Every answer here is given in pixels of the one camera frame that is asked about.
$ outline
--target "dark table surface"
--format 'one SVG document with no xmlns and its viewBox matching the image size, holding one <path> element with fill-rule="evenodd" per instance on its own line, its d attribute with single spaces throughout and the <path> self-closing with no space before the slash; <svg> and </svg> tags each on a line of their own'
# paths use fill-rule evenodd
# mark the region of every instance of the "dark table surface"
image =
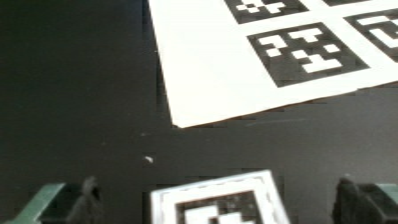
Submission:
<svg viewBox="0 0 398 224">
<path fill-rule="evenodd" d="M 398 85 L 178 129 L 154 51 L 146 2 L 0 1 L 0 221 L 94 175 L 144 223 L 153 189 L 270 169 L 293 224 L 332 223 L 339 177 L 398 182 Z"/>
</svg>

